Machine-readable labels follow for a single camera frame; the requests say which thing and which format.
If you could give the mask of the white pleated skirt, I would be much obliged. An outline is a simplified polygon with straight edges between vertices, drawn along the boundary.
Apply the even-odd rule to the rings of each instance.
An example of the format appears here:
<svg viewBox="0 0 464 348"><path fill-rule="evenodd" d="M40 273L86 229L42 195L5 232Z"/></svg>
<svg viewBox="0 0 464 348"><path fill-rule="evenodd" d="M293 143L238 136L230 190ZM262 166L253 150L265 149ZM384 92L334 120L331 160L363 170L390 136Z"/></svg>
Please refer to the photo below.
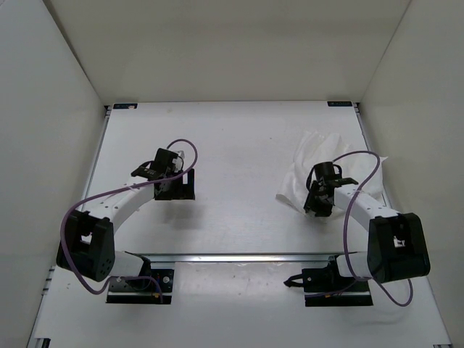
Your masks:
<svg viewBox="0 0 464 348"><path fill-rule="evenodd" d="M306 131L277 191L276 199L316 221L325 223L344 216L344 211L338 207L334 207L328 217L315 217L313 212L304 210L309 194L307 179L311 177L315 180L315 174L310 172L311 169L318 163L331 160L341 167L343 178L353 178L358 183L362 183L372 173L378 161L372 154L359 154L338 133Z"/></svg>

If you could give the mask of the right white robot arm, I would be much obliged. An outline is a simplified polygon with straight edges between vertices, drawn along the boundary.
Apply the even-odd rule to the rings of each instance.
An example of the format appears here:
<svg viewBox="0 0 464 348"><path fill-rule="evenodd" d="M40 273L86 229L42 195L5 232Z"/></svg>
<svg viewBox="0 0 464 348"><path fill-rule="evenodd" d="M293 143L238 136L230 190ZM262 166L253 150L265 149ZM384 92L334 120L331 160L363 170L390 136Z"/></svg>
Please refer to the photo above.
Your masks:
<svg viewBox="0 0 464 348"><path fill-rule="evenodd" d="M421 219L414 213L400 213L383 206L359 190L352 178L342 176L332 162L316 164L306 183L308 195L304 212L314 218L328 218L333 210L345 211L368 235L365 252L333 256L325 281L333 290L342 290L351 279L373 279L389 283L427 276L431 270Z"/></svg>

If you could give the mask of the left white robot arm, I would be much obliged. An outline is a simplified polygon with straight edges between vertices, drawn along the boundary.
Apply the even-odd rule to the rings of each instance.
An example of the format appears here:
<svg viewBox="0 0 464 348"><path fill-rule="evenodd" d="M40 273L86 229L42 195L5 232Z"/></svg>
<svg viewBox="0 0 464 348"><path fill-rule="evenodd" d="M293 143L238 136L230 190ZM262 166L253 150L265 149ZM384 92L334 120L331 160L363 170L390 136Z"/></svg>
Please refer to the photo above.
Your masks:
<svg viewBox="0 0 464 348"><path fill-rule="evenodd" d="M57 252L57 266L95 282L121 281L137 290L155 288L149 260L118 252L115 233L146 203L193 200L194 169L184 167L183 151L160 148L154 159L140 164L120 190L96 199L84 211L68 215Z"/></svg>

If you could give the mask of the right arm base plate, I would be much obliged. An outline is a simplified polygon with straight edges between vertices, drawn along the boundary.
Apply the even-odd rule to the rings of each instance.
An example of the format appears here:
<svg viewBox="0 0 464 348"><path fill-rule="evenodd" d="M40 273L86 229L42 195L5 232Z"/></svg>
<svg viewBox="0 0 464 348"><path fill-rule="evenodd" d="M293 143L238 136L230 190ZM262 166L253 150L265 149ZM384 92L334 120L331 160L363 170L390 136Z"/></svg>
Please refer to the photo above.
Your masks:
<svg viewBox="0 0 464 348"><path fill-rule="evenodd" d="M290 276L283 284L288 288L301 288L305 307L370 307L373 300L367 282L343 277L335 260L323 267L306 267Z"/></svg>

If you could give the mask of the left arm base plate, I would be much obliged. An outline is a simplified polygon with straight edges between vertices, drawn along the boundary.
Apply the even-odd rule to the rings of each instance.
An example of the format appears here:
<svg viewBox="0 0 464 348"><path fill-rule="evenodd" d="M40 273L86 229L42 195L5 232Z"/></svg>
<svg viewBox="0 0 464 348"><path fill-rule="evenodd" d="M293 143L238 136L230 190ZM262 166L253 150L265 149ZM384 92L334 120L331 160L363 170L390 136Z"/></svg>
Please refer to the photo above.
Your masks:
<svg viewBox="0 0 464 348"><path fill-rule="evenodd" d="M108 286L107 304L124 305L170 305L173 294L175 270L173 268L152 269L154 278L161 289L148 280L116 281L112 280Z"/></svg>

